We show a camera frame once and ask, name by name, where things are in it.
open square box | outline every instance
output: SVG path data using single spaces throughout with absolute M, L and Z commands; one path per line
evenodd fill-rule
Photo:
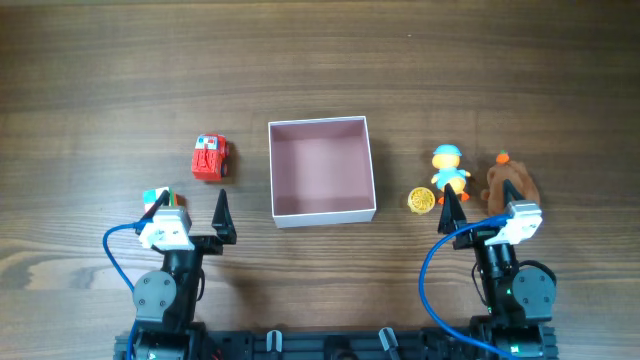
M 364 116 L 269 123 L 276 226 L 371 221 L 376 195 Z

wooden surface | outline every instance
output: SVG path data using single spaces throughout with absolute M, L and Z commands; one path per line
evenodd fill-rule
M 417 276 L 439 211 L 404 201 L 442 143 L 476 176 L 472 221 L 499 150 L 534 174 L 545 220 L 517 250 L 558 275 L 562 359 L 637 357 L 639 12 L 573 3 L 1 9 L 0 358 L 110 358 L 134 307 L 102 234 L 165 185 L 200 233 L 229 194 L 238 244 L 205 260 L 196 314 L 210 329 L 433 325 Z M 374 222 L 276 229 L 267 122 L 348 115 L 369 122 Z M 235 144 L 224 185 L 190 173 L 206 131 Z M 131 233 L 111 244 L 134 281 L 160 266 Z M 446 247 L 428 275 L 456 325 L 486 313 L 472 264 Z

lemon slice toy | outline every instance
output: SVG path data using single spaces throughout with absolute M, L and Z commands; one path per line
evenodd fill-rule
M 431 190 L 424 187 L 417 187 L 409 193 L 407 205 L 414 213 L 426 214 L 436 203 L 436 197 Z

yellow duck toy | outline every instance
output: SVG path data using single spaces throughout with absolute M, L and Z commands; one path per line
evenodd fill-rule
M 460 165 L 460 156 L 462 153 L 454 145 L 440 145 L 433 152 L 433 160 L 431 163 L 438 169 L 438 173 L 431 178 L 431 183 L 444 192 L 444 186 L 449 184 L 453 191 L 460 195 L 461 201 L 469 200 L 469 194 L 464 192 L 467 184 L 467 177 L 471 176 L 468 171 L 458 170 Z M 444 204 L 444 197 L 438 199 L 438 204 Z

red toy car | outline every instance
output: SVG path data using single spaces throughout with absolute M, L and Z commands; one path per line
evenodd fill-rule
M 191 160 L 191 171 L 198 180 L 220 181 L 227 176 L 229 143 L 224 135 L 202 134 L 198 136 L 196 150 Z

